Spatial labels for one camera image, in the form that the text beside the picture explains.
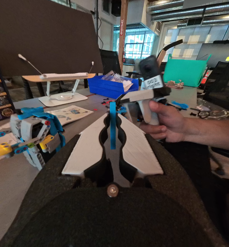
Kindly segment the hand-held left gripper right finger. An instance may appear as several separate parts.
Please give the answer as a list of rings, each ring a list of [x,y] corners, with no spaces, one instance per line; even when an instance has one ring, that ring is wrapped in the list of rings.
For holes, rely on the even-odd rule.
[[[121,151],[123,160],[135,168],[135,175],[162,175],[161,168],[146,136],[145,132],[126,119],[117,114],[117,121],[121,121],[119,127],[125,134],[125,143]]]

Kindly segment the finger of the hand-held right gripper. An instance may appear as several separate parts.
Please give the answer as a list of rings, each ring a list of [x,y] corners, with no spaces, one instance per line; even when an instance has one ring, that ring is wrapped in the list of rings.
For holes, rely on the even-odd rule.
[[[125,103],[136,102],[154,98],[155,90],[131,91],[120,95],[116,100],[116,105],[124,105]]]
[[[126,118],[132,123],[137,123],[138,113],[140,110],[138,103],[137,102],[125,103],[125,108],[126,108]]]

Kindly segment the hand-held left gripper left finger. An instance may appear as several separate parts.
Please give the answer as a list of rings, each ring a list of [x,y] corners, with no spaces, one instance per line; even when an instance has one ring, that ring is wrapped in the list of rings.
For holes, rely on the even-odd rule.
[[[80,133],[80,137],[61,172],[62,175],[84,176],[84,171],[101,160],[103,147],[99,136],[106,126],[104,121],[107,117],[108,113],[105,113]]]

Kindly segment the blue perforated beam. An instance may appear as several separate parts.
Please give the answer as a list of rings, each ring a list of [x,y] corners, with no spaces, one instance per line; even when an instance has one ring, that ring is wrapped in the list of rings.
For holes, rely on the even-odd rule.
[[[110,149],[116,149],[116,103],[110,102]]]

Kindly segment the pile of small building bricks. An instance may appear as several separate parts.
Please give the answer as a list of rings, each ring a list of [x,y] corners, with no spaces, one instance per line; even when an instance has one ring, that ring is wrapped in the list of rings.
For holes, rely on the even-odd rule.
[[[116,102],[115,100],[110,100],[109,98],[105,98],[103,99],[103,101],[101,102],[101,104],[103,106],[105,106],[107,112],[110,112],[110,103],[111,102]],[[116,105],[116,113],[119,113],[121,114],[122,116],[124,116],[125,118],[126,117],[126,114],[127,114],[127,109],[124,105],[120,105],[120,106],[117,106]],[[142,119],[142,116],[138,116],[137,118],[137,122],[141,122],[143,119]]]

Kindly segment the heap of small metal parts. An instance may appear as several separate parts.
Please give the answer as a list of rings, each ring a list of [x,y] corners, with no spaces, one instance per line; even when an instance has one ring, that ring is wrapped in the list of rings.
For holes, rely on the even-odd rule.
[[[171,81],[168,81],[167,83],[165,83],[165,86],[169,87],[169,88],[183,89],[184,88],[184,82],[182,82],[181,80],[179,80],[178,82],[171,80]]]

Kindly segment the blue plastic bin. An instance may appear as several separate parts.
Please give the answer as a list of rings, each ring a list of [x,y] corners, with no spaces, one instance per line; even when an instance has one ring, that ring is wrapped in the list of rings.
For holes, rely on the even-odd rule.
[[[132,79],[133,85],[127,92],[124,91],[123,85],[119,82],[106,81],[101,76],[94,76],[88,79],[89,90],[92,94],[98,94],[101,96],[117,99],[120,95],[126,94],[131,91],[138,91],[139,80]]]

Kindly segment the teal tote bag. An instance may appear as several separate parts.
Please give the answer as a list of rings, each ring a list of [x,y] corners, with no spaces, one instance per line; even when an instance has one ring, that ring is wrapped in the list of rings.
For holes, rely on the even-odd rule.
[[[169,54],[163,74],[164,82],[175,81],[177,83],[181,80],[184,86],[198,87],[210,57],[211,54],[207,60],[179,60],[172,59],[172,54]]]

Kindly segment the open instruction booklet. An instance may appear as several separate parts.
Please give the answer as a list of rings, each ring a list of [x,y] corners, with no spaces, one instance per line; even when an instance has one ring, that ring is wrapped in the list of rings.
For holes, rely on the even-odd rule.
[[[66,107],[60,110],[47,111],[44,113],[49,113],[55,116],[59,120],[61,126],[64,126],[68,123],[77,121],[79,119],[82,119],[92,114],[93,111],[73,105],[73,106]],[[12,145],[12,144],[17,143],[18,141],[16,140],[14,134],[9,133],[7,134],[7,137],[0,137],[0,144],[3,142],[8,143],[9,145]]]

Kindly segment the blue curved toy part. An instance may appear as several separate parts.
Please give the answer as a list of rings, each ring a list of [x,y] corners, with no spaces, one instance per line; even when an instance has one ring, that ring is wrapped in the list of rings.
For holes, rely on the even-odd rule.
[[[187,110],[189,108],[189,106],[185,103],[179,103],[176,101],[171,101],[172,104],[178,106],[179,108],[181,108],[182,110]]]

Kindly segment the blue yellow toy vehicle model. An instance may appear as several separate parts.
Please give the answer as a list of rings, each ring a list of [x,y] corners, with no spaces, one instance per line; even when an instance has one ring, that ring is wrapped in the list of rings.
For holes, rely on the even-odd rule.
[[[43,107],[16,109],[0,127],[0,159],[24,154],[40,171],[65,146],[63,132],[58,118]]]

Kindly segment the grey monitor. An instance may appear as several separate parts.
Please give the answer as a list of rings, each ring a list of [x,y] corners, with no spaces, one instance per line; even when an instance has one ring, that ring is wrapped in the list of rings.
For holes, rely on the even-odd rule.
[[[229,44],[204,43],[196,60],[208,60],[207,67],[214,68],[218,62],[227,62],[227,57],[229,57]]]

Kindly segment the white stand with rod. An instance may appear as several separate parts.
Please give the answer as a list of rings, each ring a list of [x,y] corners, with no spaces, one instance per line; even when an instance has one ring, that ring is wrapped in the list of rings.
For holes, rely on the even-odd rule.
[[[36,83],[47,82],[46,95],[48,98],[51,98],[50,86],[51,86],[51,82],[53,82],[53,81],[76,80],[75,85],[71,91],[72,95],[74,95],[80,79],[90,79],[90,78],[93,78],[95,76],[94,73],[90,73],[90,72],[89,73],[70,73],[70,74],[57,74],[57,73],[43,74],[34,65],[32,65],[32,63],[29,62],[24,56],[22,56],[21,54],[18,54],[18,57],[20,59],[28,62],[34,69],[36,69],[37,72],[39,72],[39,75],[22,76],[24,79],[26,79],[30,82],[36,82]]]

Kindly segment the dark brown board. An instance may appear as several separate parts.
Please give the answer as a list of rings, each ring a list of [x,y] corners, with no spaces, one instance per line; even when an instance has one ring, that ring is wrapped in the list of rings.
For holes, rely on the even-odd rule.
[[[47,0],[0,1],[0,71],[4,77],[41,73],[103,73],[91,13]]]

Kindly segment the wooden post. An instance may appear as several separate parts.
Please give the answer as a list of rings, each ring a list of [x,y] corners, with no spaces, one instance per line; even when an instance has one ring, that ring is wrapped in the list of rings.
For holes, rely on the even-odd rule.
[[[128,2],[129,2],[128,0],[121,1],[120,33],[119,33],[119,49],[118,49],[118,58],[119,58],[121,74],[123,72],[123,60],[124,60],[123,55],[124,55],[124,46],[125,46]]]

